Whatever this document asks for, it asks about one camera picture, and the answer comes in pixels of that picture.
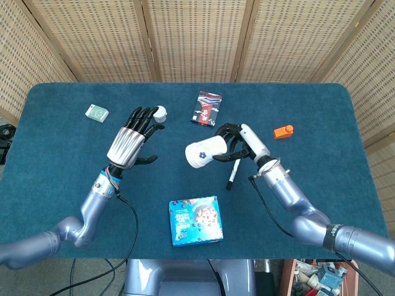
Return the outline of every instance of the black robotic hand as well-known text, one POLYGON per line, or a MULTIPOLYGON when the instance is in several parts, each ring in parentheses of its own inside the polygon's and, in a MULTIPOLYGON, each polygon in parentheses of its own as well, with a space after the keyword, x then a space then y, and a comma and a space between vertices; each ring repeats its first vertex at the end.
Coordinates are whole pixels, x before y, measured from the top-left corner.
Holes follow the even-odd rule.
POLYGON ((239 125, 234 125, 231 123, 227 123, 217 130, 217 132, 215 133, 216 136, 221 136, 227 144, 230 139, 232 139, 232 141, 230 142, 229 154, 216 155, 213 156, 213 159, 218 160, 219 162, 232 162, 236 159, 246 158, 250 156, 251 148, 247 145, 246 141, 241 136, 240 131, 241 127, 239 125), (238 142, 243 143, 243 148, 240 151, 234 152, 238 142))
POLYGON ((150 164, 158 158, 157 155, 148 158, 138 157, 141 147, 154 132, 165 128, 163 125, 152 125, 147 128, 157 110, 158 107, 145 109, 138 107, 130 114, 128 121, 119 130, 107 153, 107 157, 114 166, 127 170, 133 165, 150 164))

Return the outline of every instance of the table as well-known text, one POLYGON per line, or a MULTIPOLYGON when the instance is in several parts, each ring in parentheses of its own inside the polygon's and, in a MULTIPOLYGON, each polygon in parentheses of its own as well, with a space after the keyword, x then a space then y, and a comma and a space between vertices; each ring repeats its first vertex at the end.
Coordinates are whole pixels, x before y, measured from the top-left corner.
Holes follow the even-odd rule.
MULTIPOLYGON (((232 163, 188 165, 184 149, 214 135, 216 128, 190 119, 199 91, 222 94, 216 128, 246 123, 263 140, 318 208, 334 223, 387 236, 380 203, 357 129, 350 96, 339 84, 265 83, 48 83, 32 88, 0 182, 0 243, 51 229, 79 208, 102 167, 119 128, 137 106, 164 105, 166 129, 141 155, 159 155, 147 166, 124 172, 121 190, 139 216, 133 258, 334 258, 277 230, 247 177, 256 172, 242 160, 232 190, 225 190, 232 163), (104 123, 85 116, 90 104, 110 112, 104 123), (294 134, 274 140, 273 130, 292 124, 294 134), (224 240, 173 247, 168 202, 217 195, 224 240)), ((263 179, 258 186, 286 229, 285 212, 263 179)), ((131 211, 113 200, 84 249, 63 243, 58 257, 122 258, 135 231, 131 211)))

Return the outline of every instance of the black strap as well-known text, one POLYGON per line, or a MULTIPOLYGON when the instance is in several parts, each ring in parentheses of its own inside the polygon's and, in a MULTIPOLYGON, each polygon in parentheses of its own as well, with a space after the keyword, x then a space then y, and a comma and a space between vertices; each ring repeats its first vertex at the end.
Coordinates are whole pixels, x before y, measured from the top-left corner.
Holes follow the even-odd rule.
POLYGON ((326 227, 326 234, 323 238, 323 247, 331 252, 335 251, 335 240, 336 235, 339 232, 340 228, 344 225, 342 224, 329 224, 326 227))

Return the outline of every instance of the orange block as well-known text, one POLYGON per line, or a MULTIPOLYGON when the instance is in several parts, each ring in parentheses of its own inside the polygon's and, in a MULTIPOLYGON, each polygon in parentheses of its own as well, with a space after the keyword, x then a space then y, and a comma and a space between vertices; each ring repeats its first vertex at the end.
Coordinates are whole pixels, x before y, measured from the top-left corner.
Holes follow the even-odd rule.
POLYGON ((294 127, 292 125, 283 126, 275 129, 273 133, 275 139, 289 138, 294 133, 294 127))

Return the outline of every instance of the black cable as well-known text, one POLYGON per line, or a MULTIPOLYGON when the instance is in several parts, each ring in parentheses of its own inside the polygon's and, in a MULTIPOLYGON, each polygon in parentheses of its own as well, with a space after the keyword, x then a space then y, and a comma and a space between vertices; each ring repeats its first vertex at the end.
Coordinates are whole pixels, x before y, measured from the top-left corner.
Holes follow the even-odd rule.
MULTIPOLYGON (((290 234, 288 231, 284 230, 284 228, 281 227, 281 225, 279 225, 277 223, 277 220, 274 218, 274 216, 272 215, 270 209, 268 208, 266 201, 264 200, 264 198, 262 197, 262 194, 260 193, 257 184, 255 183, 254 179, 249 179, 251 181, 252 186, 254 186, 255 190, 257 191, 262 203, 264 204, 267 213, 269 214, 269 216, 271 217, 271 219, 273 220, 273 222, 276 224, 276 226, 283 232, 285 233, 287 236, 293 237, 292 234, 290 234)), ((361 270, 359 270, 357 267, 355 267, 353 264, 349 263, 348 260, 346 259, 346 257, 342 256, 340 253, 335 252, 335 254, 342 259, 343 261, 345 261, 353 270, 355 270, 360 276, 362 276, 362 278, 368 283, 368 285, 377 293, 377 295, 379 296, 383 296, 383 294, 380 292, 380 290, 377 289, 377 287, 369 280, 369 278, 363 273, 361 272, 361 270)))
POLYGON ((361 270, 354 266, 352 263, 350 263, 346 257, 344 257, 342 254, 338 253, 335 251, 336 256, 338 256, 340 259, 342 259, 344 262, 346 262, 353 270, 355 270, 360 276, 363 277, 363 279, 368 283, 368 285, 377 293, 377 295, 379 296, 383 296, 383 294, 380 292, 379 289, 377 289, 377 287, 374 285, 374 283, 372 283, 369 278, 363 273, 361 272, 361 270))
POLYGON ((109 273, 115 271, 119 266, 123 265, 123 264, 128 260, 130 254, 131 254, 131 251, 133 251, 133 248, 135 247, 136 240, 137 240, 137 234, 138 234, 138 217, 137 217, 137 213, 136 213, 135 208, 133 208, 133 206, 132 206, 126 199, 124 199, 120 194, 117 195, 117 198, 118 198, 119 200, 121 200, 123 203, 125 203, 128 207, 130 207, 130 209, 132 210, 132 212, 133 212, 133 214, 134 214, 134 216, 135 216, 135 220, 136 220, 136 232, 135 232, 135 236, 134 236, 134 238, 133 238, 133 243, 132 243, 132 245, 131 245, 131 248, 130 248, 130 250, 129 250, 128 255, 127 255, 117 266, 111 268, 110 270, 106 271, 105 273, 99 274, 98 276, 94 276, 94 277, 92 277, 92 278, 90 278, 90 279, 87 279, 87 280, 85 280, 85 281, 81 281, 81 282, 78 282, 78 283, 76 283, 76 284, 72 284, 72 285, 69 285, 69 286, 67 286, 67 287, 64 287, 64 288, 62 288, 62 289, 60 289, 60 290, 58 290, 58 291, 52 293, 50 296, 58 295, 58 294, 60 294, 60 293, 62 293, 62 292, 64 292, 64 291, 66 291, 66 290, 69 290, 69 289, 71 289, 71 288, 73 288, 73 287, 86 284, 86 283, 88 283, 88 282, 94 281, 95 279, 99 279, 99 278, 101 278, 101 277, 103 277, 103 276, 105 276, 105 275, 107 275, 107 274, 109 274, 109 273))
POLYGON ((125 283, 123 283, 122 288, 120 289, 120 291, 118 293, 118 296, 122 296, 124 288, 125 288, 125 283))
MULTIPOLYGON (((111 262, 108 259, 105 259, 105 261, 110 265, 111 268, 114 268, 111 264, 111 262)), ((99 296, 103 296, 104 293, 107 292, 107 290, 109 289, 109 287, 111 286, 111 284, 113 283, 115 279, 115 270, 112 271, 112 279, 111 281, 106 285, 106 287, 103 289, 103 291, 101 291, 101 293, 99 294, 99 296)))
POLYGON ((259 191, 259 189, 258 189, 258 186, 257 186, 257 184, 255 183, 255 180, 254 180, 254 179, 249 179, 249 180, 250 180, 252 186, 253 186, 253 187, 255 188, 255 190, 257 191, 260 200, 262 201, 263 205, 265 206, 266 211, 267 211, 267 213, 269 214, 269 216, 271 217, 271 219, 272 219, 272 221, 274 222, 274 224, 276 224, 276 226, 278 227, 278 229, 281 230, 283 233, 285 233, 287 236, 294 237, 294 236, 293 236, 292 234, 290 234, 287 230, 285 230, 284 228, 282 228, 280 224, 278 224, 276 218, 274 218, 273 214, 271 213, 271 211, 270 211, 270 209, 269 209, 269 207, 268 207, 268 205, 267 205, 267 203, 266 203, 264 197, 263 197, 262 194, 260 193, 260 191, 259 191))
POLYGON ((226 296, 225 288, 223 286, 223 282, 222 282, 222 278, 220 277, 220 274, 217 271, 215 271, 214 267, 212 267, 210 260, 207 259, 207 261, 209 262, 212 272, 214 273, 215 278, 217 279, 218 285, 220 286, 221 296, 226 296))
POLYGON ((10 124, 0 126, 0 140, 11 139, 14 136, 16 130, 16 127, 10 124))
MULTIPOLYGON (((70 269, 70 275, 69 275, 69 285, 71 286, 73 284, 73 278, 74 278, 74 266, 77 258, 74 258, 72 267, 70 269)), ((69 296, 73 296, 73 289, 70 289, 69 291, 69 296)))

